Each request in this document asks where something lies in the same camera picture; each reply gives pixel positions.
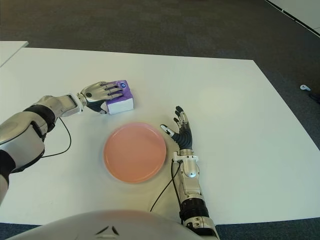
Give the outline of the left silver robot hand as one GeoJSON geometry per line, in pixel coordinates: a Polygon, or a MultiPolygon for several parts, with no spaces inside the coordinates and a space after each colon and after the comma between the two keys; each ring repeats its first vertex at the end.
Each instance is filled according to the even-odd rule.
{"type": "Polygon", "coordinates": [[[102,105],[122,97],[124,93],[116,83],[100,81],[83,88],[76,95],[84,107],[104,115],[108,111],[102,105]]]}

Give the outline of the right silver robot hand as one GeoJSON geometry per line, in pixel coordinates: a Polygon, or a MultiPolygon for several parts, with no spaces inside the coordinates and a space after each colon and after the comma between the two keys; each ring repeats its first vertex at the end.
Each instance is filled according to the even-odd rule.
{"type": "Polygon", "coordinates": [[[174,117],[173,120],[178,126],[178,132],[165,124],[161,124],[160,128],[177,143],[180,150],[192,150],[193,137],[187,114],[180,106],[175,107],[175,114],[177,117],[174,117]]]}

